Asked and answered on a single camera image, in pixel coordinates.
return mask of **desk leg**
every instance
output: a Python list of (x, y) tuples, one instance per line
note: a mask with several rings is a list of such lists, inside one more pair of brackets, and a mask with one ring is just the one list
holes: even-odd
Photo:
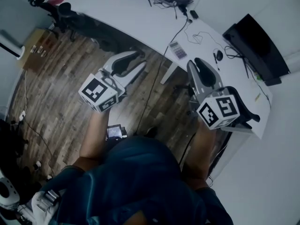
[(172, 73), (175, 71), (175, 69), (178, 67), (178, 65), (174, 62), (170, 65), (168, 71), (165, 73), (164, 77), (160, 81), (161, 84), (165, 84), (165, 82), (168, 80), (168, 78), (172, 75)]

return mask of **person's arm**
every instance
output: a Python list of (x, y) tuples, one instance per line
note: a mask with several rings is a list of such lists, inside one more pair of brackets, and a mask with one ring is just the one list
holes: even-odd
[(182, 179), (193, 189), (208, 188), (206, 179), (216, 130), (209, 130), (201, 121), (182, 169)]
[(87, 171), (99, 165), (105, 149), (109, 111), (110, 109), (102, 113), (93, 112), (79, 151), (79, 158), (73, 164), (74, 166)]

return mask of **computer mouse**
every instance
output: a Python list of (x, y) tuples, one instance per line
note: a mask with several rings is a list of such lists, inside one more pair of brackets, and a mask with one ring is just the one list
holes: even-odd
[(220, 50), (217, 51), (216, 59), (218, 61), (221, 61), (223, 59), (223, 53)]

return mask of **wall outlet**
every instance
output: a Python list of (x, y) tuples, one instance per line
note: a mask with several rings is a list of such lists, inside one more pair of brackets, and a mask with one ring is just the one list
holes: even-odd
[(23, 121), (23, 119), (25, 118), (25, 115), (26, 115), (26, 112), (23, 111), (23, 112), (21, 113), (20, 117), (19, 117), (19, 121), (20, 121), (20, 122)]

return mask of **white desk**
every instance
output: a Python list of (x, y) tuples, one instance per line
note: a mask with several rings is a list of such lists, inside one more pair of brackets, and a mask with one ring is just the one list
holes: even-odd
[[(183, 27), (186, 22), (185, 16), (177, 9), (177, 17), (173, 8), (160, 9), (157, 6), (150, 7), (148, 0), (64, 0), (69, 2), (72, 10), (84, 13), (98, 21), (106, 23), (146, 44), (160, 54), (165, 52), (166, 47)], [(187, 29), (189, 40), (193, 41), (192, 35), (199, 31), (205, 31), (224, 48), (228, 45), (223, 37), (214, 31), (210, 26), (200, 19), (193, 20)], [(224, 50), (214, 42), (209, 34), (202, 33), (201, 45), (188, 42), (186, 34), (182, 31), (175, 38), (186, 51), (187, 57), (178, 60), (168, 49), (166, 58), (173, 64), (164, 76), (162, 83), (172, 74), (177, 66), (187, 70), (187, 62), (198, 57), (211, 64), (217, 70), (213, 57), (213, 50), (218, 48), (224, 58), (218, 62), (220, 76), (224, 86), (233, 86), (242, 98), (247, 108), (261, 117), (259, 123), (251, 120), (248, 122), (252, 126), (252, 132), (258, 137), (262, 137), (267, 119), (270, 113), (269, 102), (262, 94), (260, 88), (249, 74), (247, 78), (244, 64), (241, 59), (229, 59), (225, 56)], [(269, 96), (272, 102), (272, 94), (263, 82), (259, 82), (263, 91)]]

